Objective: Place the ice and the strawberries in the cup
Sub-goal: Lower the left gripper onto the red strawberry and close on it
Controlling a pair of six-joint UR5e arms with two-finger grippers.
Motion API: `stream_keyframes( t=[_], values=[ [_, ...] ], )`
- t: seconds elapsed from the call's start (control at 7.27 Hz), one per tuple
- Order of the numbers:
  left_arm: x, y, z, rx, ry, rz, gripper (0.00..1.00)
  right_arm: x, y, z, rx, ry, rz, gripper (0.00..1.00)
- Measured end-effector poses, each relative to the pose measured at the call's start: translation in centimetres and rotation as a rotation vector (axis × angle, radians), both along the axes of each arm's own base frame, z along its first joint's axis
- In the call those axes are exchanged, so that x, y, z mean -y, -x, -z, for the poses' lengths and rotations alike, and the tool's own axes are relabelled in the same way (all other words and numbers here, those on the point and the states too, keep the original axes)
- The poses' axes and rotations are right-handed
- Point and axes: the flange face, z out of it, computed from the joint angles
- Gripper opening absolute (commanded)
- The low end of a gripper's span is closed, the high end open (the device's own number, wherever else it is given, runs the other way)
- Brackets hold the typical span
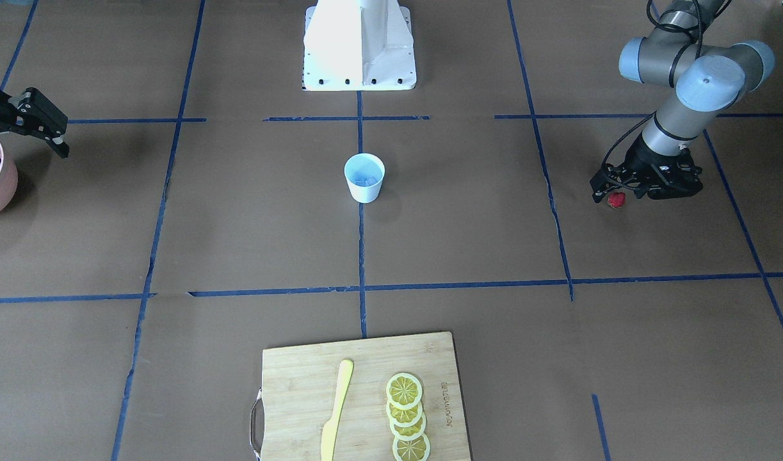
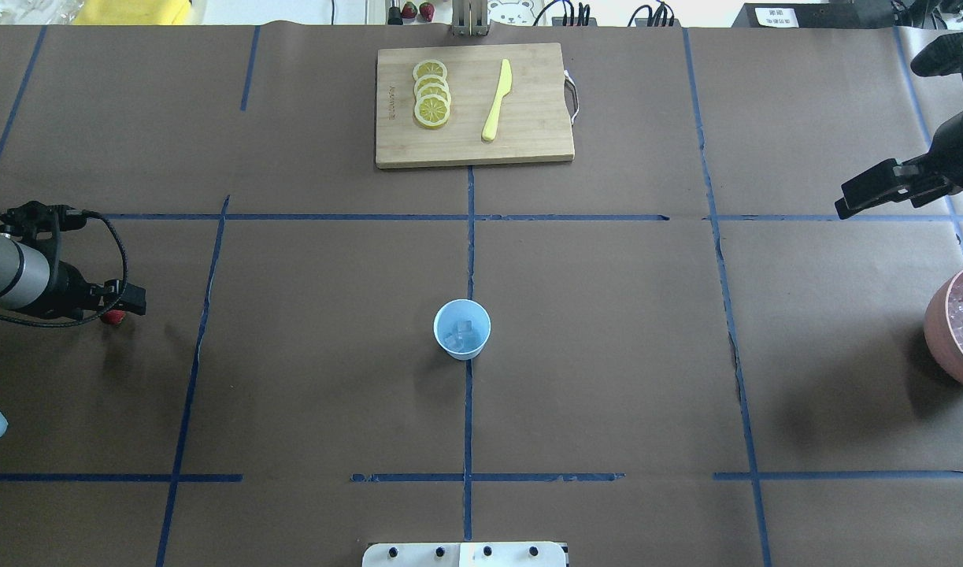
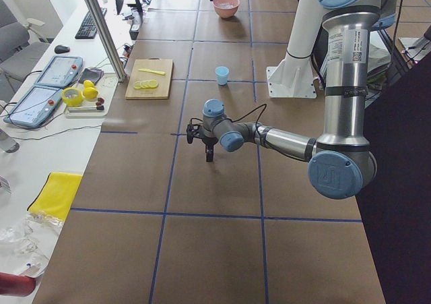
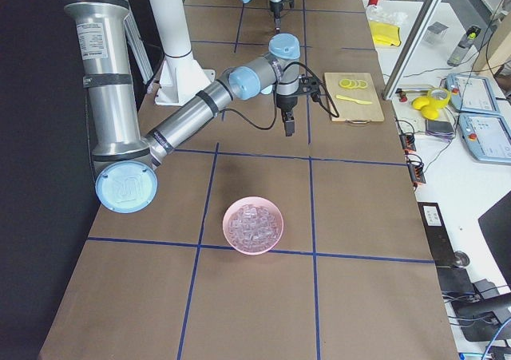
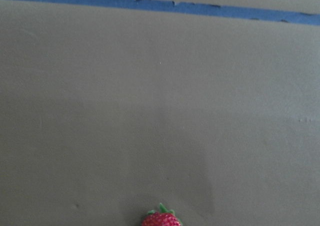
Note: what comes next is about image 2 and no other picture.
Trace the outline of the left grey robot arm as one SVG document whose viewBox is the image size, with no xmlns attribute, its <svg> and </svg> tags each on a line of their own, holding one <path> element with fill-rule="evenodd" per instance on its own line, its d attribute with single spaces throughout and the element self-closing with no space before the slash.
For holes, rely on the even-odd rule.
<svg viewBox="0 0 963 567">
<path fill-rule="evenodd" d="M 62 259 L 63 233 L 81 230 L 89 220 L 103 223 L 117 245 L 117 279 L 92 283 Z M 146 290 L 129 280 L 124 241 L 107 216 L 38 201 L 0 214 L 0 322 L 74 328 L 118 312 L 146 316 Z"/>
</svg>

